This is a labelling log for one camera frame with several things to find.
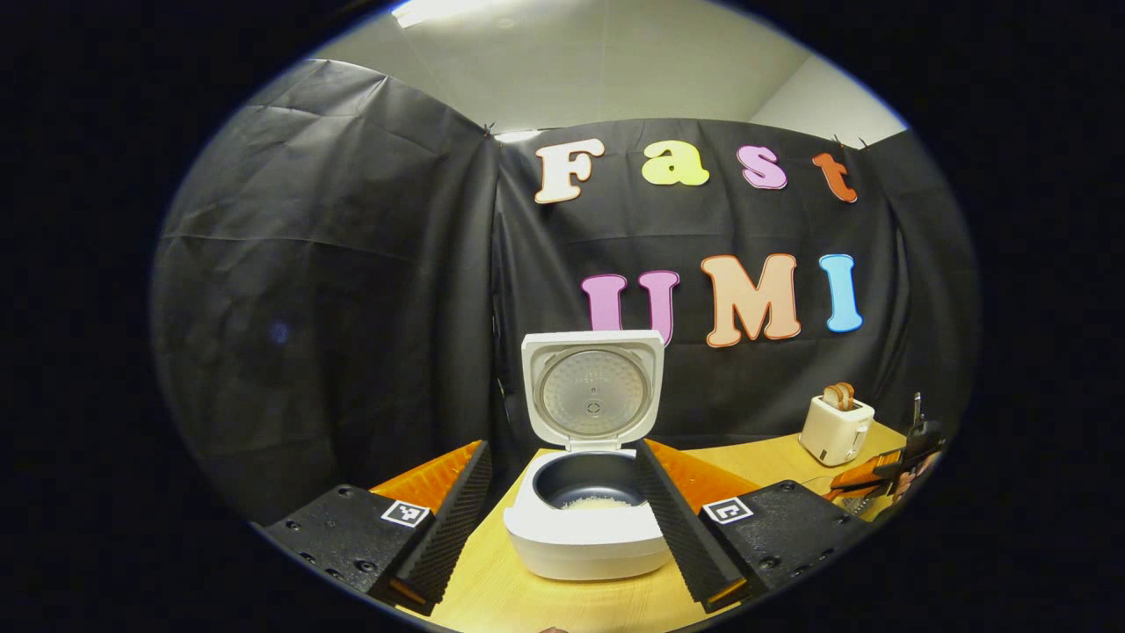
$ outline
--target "blue letter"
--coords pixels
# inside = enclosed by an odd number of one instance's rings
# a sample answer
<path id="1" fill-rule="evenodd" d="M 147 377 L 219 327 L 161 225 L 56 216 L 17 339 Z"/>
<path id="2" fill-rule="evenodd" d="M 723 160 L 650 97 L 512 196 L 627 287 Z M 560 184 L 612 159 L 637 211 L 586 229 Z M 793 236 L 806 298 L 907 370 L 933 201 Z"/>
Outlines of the blue letter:
<path id="1" fill-rule="evenodd" d="M 855 260 L 849 254 L 826 254 L 820 257 L 820 266 L 828 272 L 828 289 L 832 293 L 832 316 L 828 320 L 828 329 L 834 333 L 850 333 L 863 325 L 863 316 L 855 308 L 853 265 Z"/>

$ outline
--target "ceiling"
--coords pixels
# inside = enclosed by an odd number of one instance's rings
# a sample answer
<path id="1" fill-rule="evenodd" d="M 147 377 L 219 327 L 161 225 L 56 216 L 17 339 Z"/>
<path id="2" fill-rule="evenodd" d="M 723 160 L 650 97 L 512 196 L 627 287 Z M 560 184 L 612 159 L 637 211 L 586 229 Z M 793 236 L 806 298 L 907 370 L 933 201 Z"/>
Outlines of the ceiling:
<path id="1" fill-rule="evenodd" d="M 450 6 L 464 12 L 406 28 L 376 16 L 309 56 L 389 74 L 495 123 L 494 133 L 648 117 L 748 121 L 810 56 L 705 0 Z"/>

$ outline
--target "open lid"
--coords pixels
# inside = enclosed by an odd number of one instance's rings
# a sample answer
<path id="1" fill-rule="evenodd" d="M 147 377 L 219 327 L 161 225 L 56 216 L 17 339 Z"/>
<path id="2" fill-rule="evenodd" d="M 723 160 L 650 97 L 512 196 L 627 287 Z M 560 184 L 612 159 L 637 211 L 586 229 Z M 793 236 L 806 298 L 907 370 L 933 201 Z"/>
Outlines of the open lid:
<path id="1" fill-rule="evenodd" d="M 523 387 L 536 435 L 567 451 L 616 451 L 656 423 L 664 340 L 656 331 L 528 335 Z"/>

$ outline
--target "rice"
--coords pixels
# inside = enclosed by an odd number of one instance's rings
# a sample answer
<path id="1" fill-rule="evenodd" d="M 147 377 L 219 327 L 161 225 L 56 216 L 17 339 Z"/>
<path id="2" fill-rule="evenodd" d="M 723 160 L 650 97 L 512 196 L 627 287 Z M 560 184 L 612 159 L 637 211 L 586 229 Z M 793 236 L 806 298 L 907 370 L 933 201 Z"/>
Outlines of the rice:
<path id="1" fill-rule="evenodd" d="M 562 506 L 564 510 L 597 510 L 608 508 L 628 508 L 631 504 L 611 499 L 610 497 L 584 497 Z"/>

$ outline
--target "inner lid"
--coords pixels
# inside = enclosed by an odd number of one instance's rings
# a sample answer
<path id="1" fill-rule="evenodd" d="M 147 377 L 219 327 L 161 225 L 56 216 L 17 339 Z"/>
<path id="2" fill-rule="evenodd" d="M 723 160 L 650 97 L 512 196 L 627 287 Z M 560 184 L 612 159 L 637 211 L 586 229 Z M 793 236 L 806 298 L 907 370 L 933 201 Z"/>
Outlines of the inner lid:
<path id="1" fill-rule="evenodd" d="M 651 390 L 626 354 L 587 350 L 552 362 L 537 395 L 544 422 L 579 440 L 612 437 L 636 424 L 648 409 Z"/>

